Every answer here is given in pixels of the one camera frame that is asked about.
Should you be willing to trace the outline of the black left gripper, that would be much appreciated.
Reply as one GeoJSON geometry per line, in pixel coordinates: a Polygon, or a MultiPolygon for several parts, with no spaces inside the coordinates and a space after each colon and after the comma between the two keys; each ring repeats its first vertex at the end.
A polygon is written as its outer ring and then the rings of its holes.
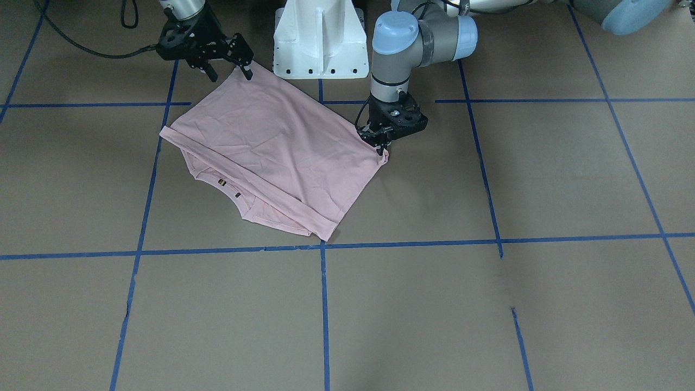
{"type": "Polygon", "coordinates": [[[356,121],[368,107],[365,126],[356,125],[357,135],[362,141],[377,148],[379,156],[387,156],[390,144],[403,137],[424,131],[428,118],[410,93],[402,94],[395,102],[383,102],[369,96],[358,112],[356,121]]]}

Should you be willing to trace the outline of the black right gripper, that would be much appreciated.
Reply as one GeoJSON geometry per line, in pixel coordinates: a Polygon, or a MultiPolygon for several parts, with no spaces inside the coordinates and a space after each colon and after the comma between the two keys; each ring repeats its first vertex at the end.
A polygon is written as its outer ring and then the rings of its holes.
{"type": "Polygon", "coordinates": [[[165,8],[167,16],[155,51],[163,60],[186,60],[194,68],[202,68],[211,82],[218,73],[209,60],[224,59],[240,66],[247,81],[253,78],[251,64],[254,53],[240,33],[228,37],[211,8],[202,8],[188,19],[177,19],[173,8],[165,8]]]}

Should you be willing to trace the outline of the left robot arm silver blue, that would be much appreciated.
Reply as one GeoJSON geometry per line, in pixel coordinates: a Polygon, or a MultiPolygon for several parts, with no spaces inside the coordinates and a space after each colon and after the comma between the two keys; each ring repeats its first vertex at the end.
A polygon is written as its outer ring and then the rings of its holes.
{"type": "Polygon", "coordinates": [[[390,144],[423,131],[428,119],[409,92],[412,70],[471,55],[474,16],[501,15],[528,1],[393,1],[373,30],[368,121],[357,135],[385,157],[390,144]]]}

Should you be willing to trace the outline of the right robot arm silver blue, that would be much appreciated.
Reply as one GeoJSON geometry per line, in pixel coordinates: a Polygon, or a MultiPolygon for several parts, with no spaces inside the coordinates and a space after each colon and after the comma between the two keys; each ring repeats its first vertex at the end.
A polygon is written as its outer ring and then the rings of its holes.
{"type": "Polygon", "coordinates": [[[167,17],[156,44],[163,60],[184,60],[212,81],[218,74],[211,60],[223,59],[241,69],[246,80],[253,76],[254,53],[241,33],[227,36],[207,1],[161,1],[167,17]]]}

